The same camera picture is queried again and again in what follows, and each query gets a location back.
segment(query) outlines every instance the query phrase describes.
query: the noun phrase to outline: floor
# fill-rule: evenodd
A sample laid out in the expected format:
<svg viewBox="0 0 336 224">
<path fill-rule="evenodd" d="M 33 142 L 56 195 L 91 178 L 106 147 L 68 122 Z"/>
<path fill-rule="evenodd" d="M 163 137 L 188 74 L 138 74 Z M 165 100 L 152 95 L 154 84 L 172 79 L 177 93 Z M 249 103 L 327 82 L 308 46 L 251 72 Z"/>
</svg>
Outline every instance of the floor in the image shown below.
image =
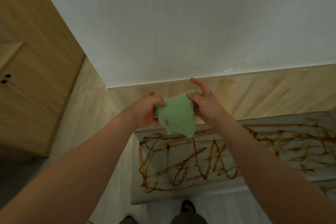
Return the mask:
<svg viewBox="0 0 336 224">
<path fill-rule="evenodd" d="M 91 137 L 117 113 L 101 78 L 86 59 L 57 131 L 50 157 L 40 171 Z M 182 200 L 130 205 L 132 143 L 131 138 L 90 222 L 114 224 L 131 214 L 139 224 L 170 223 L 179 213 Z M 248 191 L 190 200 L 208 223 L 270 223 Z"/>
</svg>

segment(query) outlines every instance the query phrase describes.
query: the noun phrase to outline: right hand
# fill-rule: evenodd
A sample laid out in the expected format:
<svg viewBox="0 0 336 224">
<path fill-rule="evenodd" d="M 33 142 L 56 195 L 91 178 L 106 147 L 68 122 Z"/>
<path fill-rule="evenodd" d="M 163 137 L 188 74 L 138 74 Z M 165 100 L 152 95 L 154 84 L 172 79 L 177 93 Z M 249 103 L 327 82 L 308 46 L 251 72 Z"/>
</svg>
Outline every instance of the right hand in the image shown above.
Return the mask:
<svg viewBox="0 0 336 224">
<path fill-rule="evenodd" d="M 214 128 L 231 117 L 203 81 L 195 78 L 190 78 L 190 81 L 202 90 L 202 93 L 187 93 L 188 98 L 195 102 L 196 108 L 198 107 L 195 115 Z"/>
</svg>

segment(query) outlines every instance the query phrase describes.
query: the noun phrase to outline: brown scribble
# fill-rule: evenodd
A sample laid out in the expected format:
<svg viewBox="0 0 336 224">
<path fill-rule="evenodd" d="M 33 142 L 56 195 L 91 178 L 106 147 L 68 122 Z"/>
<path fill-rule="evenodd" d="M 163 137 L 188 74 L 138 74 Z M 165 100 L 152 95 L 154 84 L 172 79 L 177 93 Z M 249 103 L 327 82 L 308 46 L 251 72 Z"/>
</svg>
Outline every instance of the brown scribble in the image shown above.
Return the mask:
<svg viewBox="0 0 336 224">
<path fill-rule="evenodd" d="M 336 135 L 319 126 L 317 119 L 306 119 L 305 124 L 249 124 L 244 128 L 261 144 L 288 164 L 297 163 L 296 169 L 305 174 L 315 172 L 314 167 L 336 168 Z M 204 136 L 213 136 L 206 140 Z M 179 147 L 192 149 L 190 154 L 180 154 L 182 160 L 172 162 L 172 154 Z M 158 170 L 151 169 L 150 162 L 157 154 L 164 156 Z M 326 162 L 324 157 L 332 157 L 333 162 Z M 153 133 L 139 142 L 139 172 L 145 193 L 168 191 L 200 185 L 197 181 L 213 183 L 232 180 L 241 176 L 236 164 L 225 163 L 224 158 L 232 158 L 220 135 L 214 128 L 196 131 L 193 138 L 184 135 L 162 135 Z M 164 185 L 160 180 L 165 177 Z"/>
</svg>

